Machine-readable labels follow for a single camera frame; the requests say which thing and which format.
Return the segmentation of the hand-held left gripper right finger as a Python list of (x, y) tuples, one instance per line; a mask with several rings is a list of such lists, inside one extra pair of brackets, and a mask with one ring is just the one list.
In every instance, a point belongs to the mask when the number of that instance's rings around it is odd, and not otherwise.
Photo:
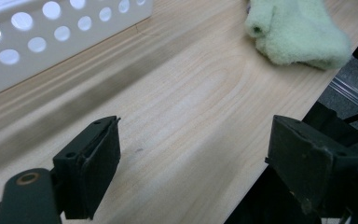
[(274, 116), (266, 163), (306, 214), (340, 216), (349, 199), (358, 154), (308, 124)]

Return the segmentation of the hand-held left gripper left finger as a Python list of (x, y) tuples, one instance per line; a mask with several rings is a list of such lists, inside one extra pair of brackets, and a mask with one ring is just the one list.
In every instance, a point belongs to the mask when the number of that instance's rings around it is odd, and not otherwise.
[(93, 219), (120, 160), (117, 116), (93, 121), (54, 158), (67, 219)]

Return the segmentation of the light green fuzzy sock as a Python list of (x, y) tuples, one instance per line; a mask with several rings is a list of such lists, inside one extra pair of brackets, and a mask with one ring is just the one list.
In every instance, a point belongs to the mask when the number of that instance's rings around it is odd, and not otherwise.
[(338, 69), (351, 59), (351, 41), (332, 21), (324, 0), (249, 0), (247, 35), (272, 63)]

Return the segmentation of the white perforated plastic basket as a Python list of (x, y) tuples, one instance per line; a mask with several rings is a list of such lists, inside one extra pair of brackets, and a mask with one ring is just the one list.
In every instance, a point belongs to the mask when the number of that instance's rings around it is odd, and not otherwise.
[(0, 92), (150, 17), (154, 0), (0, 0)]

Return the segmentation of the metal floor rail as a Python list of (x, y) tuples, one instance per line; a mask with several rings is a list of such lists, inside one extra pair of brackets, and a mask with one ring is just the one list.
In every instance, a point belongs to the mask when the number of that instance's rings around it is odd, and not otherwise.
[(344, 82), (341, 78), (334, 77), (329, 87), (341, 94), (343, 97), (358, 106), (358, 89)]

